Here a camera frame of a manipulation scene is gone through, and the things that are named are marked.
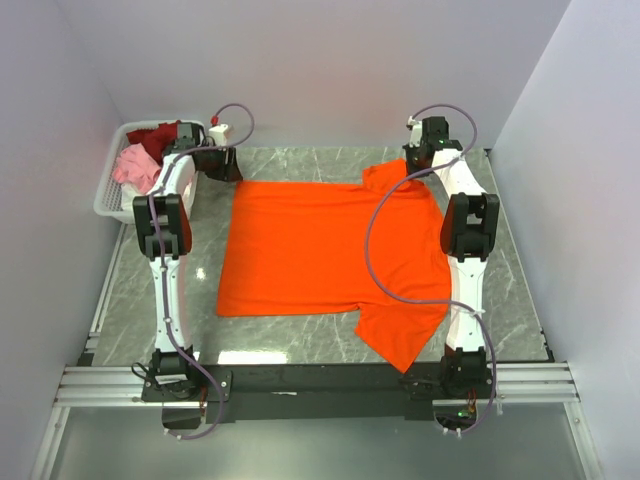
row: red object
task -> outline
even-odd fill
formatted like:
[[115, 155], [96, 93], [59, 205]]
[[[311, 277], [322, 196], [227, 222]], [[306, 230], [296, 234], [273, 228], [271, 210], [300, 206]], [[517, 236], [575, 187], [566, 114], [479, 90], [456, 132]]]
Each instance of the red object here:
[[129, 143], [141, 143], [149, 156], [162, 165], [162, 152], [178, 136], [178, 123], [161, 123], [155, 130], [134, 130], [127, 133]]
[[[405, 176], [405, 162], [398, 159], [367, 168], [362, 185], [239, 183], [218, 315], [359, 309], [355, 333], [405, 372], [448, 308], [400, 303], [378, 288], [366, 268], [363, 247], [371, 214]], [[392, 291], [416, 299], [451, 297], [441, 226], [440, 209], [423, 183], [411, 181], [389, 198], [374, 226], [370, 252], [376, 273]]]

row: gray floor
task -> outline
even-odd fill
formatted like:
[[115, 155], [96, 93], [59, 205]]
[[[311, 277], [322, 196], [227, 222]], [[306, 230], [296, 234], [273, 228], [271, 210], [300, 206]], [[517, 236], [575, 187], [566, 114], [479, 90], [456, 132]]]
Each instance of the gray floor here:
[[586, 478], [561, 404], [508, 405], [461, 440], [400, 418], [246, 421], [178, 443], [157, 409], [72, 409], [54, 479]]
[[[360, 183], [367, 166], [402, 156], [399, 148], [241, 148], [246, 179]], [[489, 161], [474, 150], [467, 161], [478, 182], [496, 192]], [[444, 189], [427, 179], [441, 208]], [[188, 256], [187, 314], [204, 363], [341, 363], [383, 361], [353, 333], [358, 312], [327, 315], [218, 318], [217, 288], [231, 218], [233, 185], [201, 176], [191, 215], [193, 251]], [[126, 228], [111, 294], [101, 314], [102, 331], [93, 365], [130, 365], [150, 359], [155, 300], [148, 261], [135, 230]], [[544, 337], [504, 214], [484, 283], [484, 314], [498, 360], [546, 360]], [[419, 360], [439, 360], [448, 321], [427, 343]]]

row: white basket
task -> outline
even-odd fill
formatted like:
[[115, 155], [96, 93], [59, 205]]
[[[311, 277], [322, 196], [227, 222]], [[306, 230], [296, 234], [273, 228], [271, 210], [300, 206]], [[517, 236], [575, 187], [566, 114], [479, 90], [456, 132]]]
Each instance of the white basket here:
[[[202, 125], [200, 122], [194, 120], [185, 120]], [[107, 161], [100, 178], [100, 184], [98, 185], [98, 192], [96, 198], [93, 201], [93, 210], [103, 217], [113, 217], [116, 220], [120, 220], [122, 223], [133, 223], [133, 213], [122, 210], [121, 199], [122, 194], [120, 190], [120, 184], [113, 179], [113, 170], [116, 168], [116, 159], [120, 152], [129, 146], [129, 140], [127, 140], [127, 133], [138, 130], [139, 128], [153, 129], [157, 128], [161, 123], [173, 123], [175, 120], [148, 120], [144, 122], [131, 122], [125, 123], [116, 131], [109, 147], [109, 153], [107, 154]], [[183, 196], [184, 208], [187, 211], [187, 217], [191, 215], [191, 207], [193, 206], [193, 199], [196, 196], [196, 183], [198, 181], [198, 174], [193, 176], [191, 180], [191, 188], [187, 189], [188, 193]]]

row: wall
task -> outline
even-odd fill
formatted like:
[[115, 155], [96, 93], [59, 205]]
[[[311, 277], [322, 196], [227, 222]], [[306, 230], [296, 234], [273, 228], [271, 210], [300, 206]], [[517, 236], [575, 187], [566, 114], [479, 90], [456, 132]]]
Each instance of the wall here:
[[241, 101], [255, 145], [387, 146], [450, 102], [491, 147], [569, 0], [59, 2], [125, 121]]
[[4, 2], [0, 25], [0, 478], [22, 479], [113, 249], [92, 201], [120, 118], [54, 2]]
[[573, 0], [492, 161], [608, 478], [640, 478], [640, 4]]

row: gray marble surface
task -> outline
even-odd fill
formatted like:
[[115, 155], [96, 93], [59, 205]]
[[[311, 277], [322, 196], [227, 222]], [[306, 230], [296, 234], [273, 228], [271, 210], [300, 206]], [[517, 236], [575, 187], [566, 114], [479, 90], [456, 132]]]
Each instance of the gray marble surface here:
[[[362, 170], [402, 156], [400, 148], [240, 148], [246, 179], [360, 183]], [[496, 185], [484, 151], [467, 162], [488, 191]], [[447, 197], [435, 175], [426, 180], [443, 211]], [[231, 221], [234, 186], [202, 176], [191, 214], [186, 301], [195, 349], [204, 363], [348, 363], [383, 361], [353, 333], [358, 312], [326, 315], [219, 318], [218, 280]], [[151, 357], [155, 335], [154, 289], [135, 229], [126, 227], [101, 317], [93, 365], [130, 365]], [[504, 213], [484, 280], [484, 319], [498, 360], [546, 360], [544, 337]], [[418, 357], [439, 360], [448, 318]]]

